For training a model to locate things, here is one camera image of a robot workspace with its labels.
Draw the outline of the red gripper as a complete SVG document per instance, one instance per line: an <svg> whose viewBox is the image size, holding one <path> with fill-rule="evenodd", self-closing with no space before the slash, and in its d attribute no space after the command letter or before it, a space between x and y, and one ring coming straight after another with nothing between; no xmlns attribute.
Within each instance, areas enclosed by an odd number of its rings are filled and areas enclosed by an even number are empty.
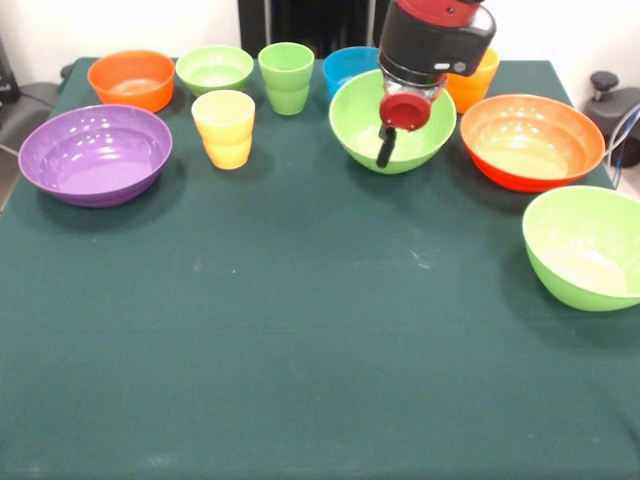
<svg viewBox="0 0 640 480"><path fill-rule="evenodd" d="M379 138L382 141L376 166L384 169L395 149L397 131L415 131L427 124L431 116L431 102L419 93L402 91L385 94L380 102L379 115L382 124Z"/></svg>

